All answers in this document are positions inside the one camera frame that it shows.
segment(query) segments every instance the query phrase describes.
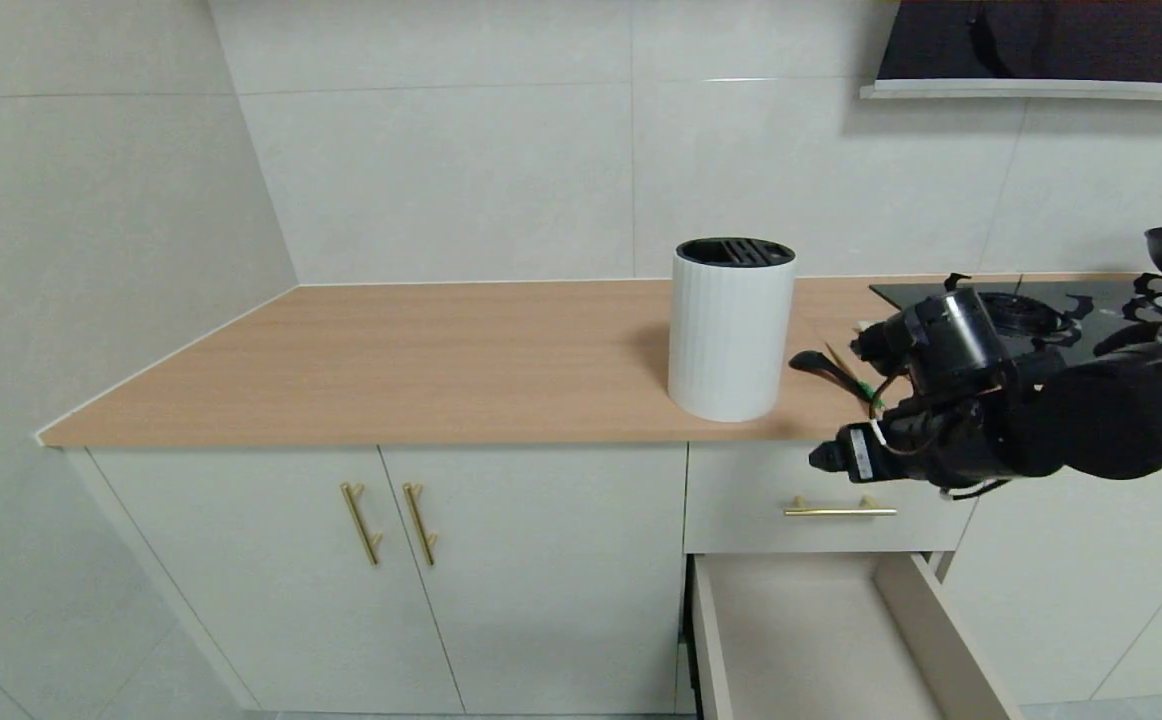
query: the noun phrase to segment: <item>gold cabinet handle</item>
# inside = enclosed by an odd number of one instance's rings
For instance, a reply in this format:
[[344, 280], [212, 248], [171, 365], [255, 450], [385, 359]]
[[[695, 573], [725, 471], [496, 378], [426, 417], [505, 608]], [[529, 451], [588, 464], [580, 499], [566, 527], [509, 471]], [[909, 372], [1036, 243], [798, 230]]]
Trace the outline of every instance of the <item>gold cabinet handle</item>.
[[342, 497], [345, 498], [345, 507], [349, 507], [349, 516], [354, 520], [354, 530], [358, 530], [358, 539], [363, 541], [363, 552], [367, 553], [367, 560], [372, 562], [373, 566], [379, 566], [380, 562], [376, 561], [376, 546], [381, 543], [381, 533], [371, 534], [367, 532], [367, 525], [363, 524], [363, 516], [358, 512], [358, 496], [363, 495], [363, 483], [354, 487], [349, 487], [349, 483], [342, 483]]
[[894, 518], [896, 507], [880, 507], [874, 498], [863, 495], [855, 507], [809, 507], [804, 496], [795, 496], [795, 506], [787, 507], [786, 518]]
[[439, 537], [435, 533], [425, 532], [425, 521], [421, 520], [421, 483], [403, 483], [403, 495], [408, 498], [408, 510], [413, 511], [413, 525], [416, 525], [417, 537], [421, 538], [421, 549], [425, 553], [425, 561], [433, 566], [433, 543], [439, 542]]

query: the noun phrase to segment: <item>floor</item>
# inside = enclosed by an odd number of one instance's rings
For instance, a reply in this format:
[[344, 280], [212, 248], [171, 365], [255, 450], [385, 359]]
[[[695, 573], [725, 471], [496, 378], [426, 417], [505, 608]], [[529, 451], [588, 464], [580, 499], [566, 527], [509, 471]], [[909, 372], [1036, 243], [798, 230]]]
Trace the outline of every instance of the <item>floor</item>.
[[[1162, 720], [1162, 696], [1131, 700], [1062, 701], [1057, 705], [1032, 705], [1021, 708], [1026, 720]], [[462, 715], [446, 715], [461, 719]], [[548, 720], [686, 720], [690, 715], [623, 717], [548, 717]], [[321, 715], [307, 712], [281, 712], [279, 720], [443, 720], [430, 715]], [[546, 720], [545, 717], [500, 715], [497, 720]]]
[[1062, 701], [1021, 708], [1026, 720], [1162, 720], [1162, 696], [1129, 700]]

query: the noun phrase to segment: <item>cable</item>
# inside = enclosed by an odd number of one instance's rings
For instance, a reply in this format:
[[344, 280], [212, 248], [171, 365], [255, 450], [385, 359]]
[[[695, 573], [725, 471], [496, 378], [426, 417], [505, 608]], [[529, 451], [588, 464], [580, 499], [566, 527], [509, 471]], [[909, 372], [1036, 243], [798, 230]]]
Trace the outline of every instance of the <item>cable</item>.
[[1006, 483], [1010, 482], [1012, 482], [1012, 478], [991, 480], [991, 482], [982, 483], [982, 487], [974, 489], [974, 491], [964, 492], [962, 495], [955, 495], [951, 492], [949, 488], [941, 488], [941, 496], [945, 497], [947, 501], [970, 501], [974, 497], [980, 497], [989, 491], [992, 491], [992, 489], [1005, 487]]

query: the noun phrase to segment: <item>open drawer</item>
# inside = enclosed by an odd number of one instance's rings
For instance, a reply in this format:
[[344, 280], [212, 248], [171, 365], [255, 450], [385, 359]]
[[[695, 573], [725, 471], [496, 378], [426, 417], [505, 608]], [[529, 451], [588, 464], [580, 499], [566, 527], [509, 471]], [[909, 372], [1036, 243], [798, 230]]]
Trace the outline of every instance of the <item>open drawer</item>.
[[694, 556], [708, 720], [1021, 720], [918, 555]]

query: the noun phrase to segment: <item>gas stove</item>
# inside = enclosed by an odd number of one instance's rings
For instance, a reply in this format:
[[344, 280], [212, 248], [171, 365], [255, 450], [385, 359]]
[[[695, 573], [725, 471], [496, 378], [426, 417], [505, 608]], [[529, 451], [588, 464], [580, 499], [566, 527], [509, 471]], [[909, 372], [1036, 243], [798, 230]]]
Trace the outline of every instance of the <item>gas stove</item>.
[[1086, 363], [1135, 343], [1162, 343], [1162, 275], [1135, 281], [971, 283], [952, 274], [945, 283], [871, 285], [901, 309], [955, 287], [977, 290], [994, 329], [1012, 355], [1055, 347], [1067, 365]]

